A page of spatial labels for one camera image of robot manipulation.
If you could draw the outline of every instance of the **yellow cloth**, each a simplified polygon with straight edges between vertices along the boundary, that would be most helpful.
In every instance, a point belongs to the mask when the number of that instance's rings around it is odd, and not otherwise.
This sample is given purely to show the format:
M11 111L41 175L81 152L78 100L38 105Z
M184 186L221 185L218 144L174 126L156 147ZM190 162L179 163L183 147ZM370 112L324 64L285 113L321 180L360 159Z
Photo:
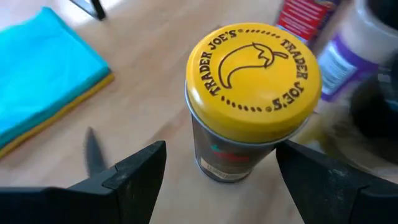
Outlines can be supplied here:
M102 88L106 87L113 80L114 80L114 75L112 73L110 73L108 76L103 78L100 82L98 82L93 88L87 90L86 92L84 92L84 94L78 96L76 99L74 99L68 105L66 105L62 109L60 109L51 118L45 120L43 123L30 129L26 133L21 134L20 136L18 136L14 140L12 140L10 143L6 144L2 149L0 149L0 158L4 157L7 153L11 152L17 146L21 145L24 141L28 140L29 138L33 137L34 135L43 131L45 128L52 125L54 122L61 119L62 116L64 116L68 112L70 112L72 109L74 109L76 106L78 106L83 101L85 101L88 98L90 98L91 96L93 96L95 93L100 91Z

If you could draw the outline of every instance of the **red package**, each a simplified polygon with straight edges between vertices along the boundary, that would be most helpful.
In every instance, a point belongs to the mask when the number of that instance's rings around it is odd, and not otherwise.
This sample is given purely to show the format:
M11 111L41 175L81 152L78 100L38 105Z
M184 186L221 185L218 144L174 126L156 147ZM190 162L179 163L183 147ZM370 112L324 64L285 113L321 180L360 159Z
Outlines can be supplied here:
M310 44L326 26L341 0L285 0L277 27Z

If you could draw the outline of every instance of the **chili pepper logo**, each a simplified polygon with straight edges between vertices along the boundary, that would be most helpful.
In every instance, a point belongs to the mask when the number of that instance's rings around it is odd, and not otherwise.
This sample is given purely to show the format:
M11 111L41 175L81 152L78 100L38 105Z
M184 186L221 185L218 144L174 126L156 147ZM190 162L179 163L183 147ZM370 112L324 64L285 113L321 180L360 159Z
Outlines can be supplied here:
M248 65L242 65L239 58L253 57L253 63ZM275 52L268 46L264 44L251 43L238 47L237 49L228 53L220 62L218 66L218 78L220 79L221 85L226 89L232 89L231 78L239 70L257 68L257 69L267 69L270 67L275 58L280 57L288 59L288 55L282 52ZM224 65L236 64L233 69L225 68Z

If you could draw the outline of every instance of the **purple label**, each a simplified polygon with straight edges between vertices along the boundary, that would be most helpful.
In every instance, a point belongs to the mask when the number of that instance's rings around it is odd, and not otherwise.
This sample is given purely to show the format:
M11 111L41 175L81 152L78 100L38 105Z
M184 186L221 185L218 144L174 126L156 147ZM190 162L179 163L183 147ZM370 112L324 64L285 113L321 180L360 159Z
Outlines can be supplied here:
M322 99L326 101L332 101L347 84L362 80L379 66L350 51L339 35L328 43L318 63L323 80Z

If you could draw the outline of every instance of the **knife blade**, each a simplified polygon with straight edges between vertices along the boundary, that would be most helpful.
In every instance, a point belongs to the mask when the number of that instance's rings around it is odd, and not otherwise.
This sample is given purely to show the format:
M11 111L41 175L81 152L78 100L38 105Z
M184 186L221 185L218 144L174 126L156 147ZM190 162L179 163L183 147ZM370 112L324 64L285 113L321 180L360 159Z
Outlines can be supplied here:
M108 168L106 161L104 160L98 139L95 136L95 131L92 127L89 127L86 133L85 157L86 169L90 177Z

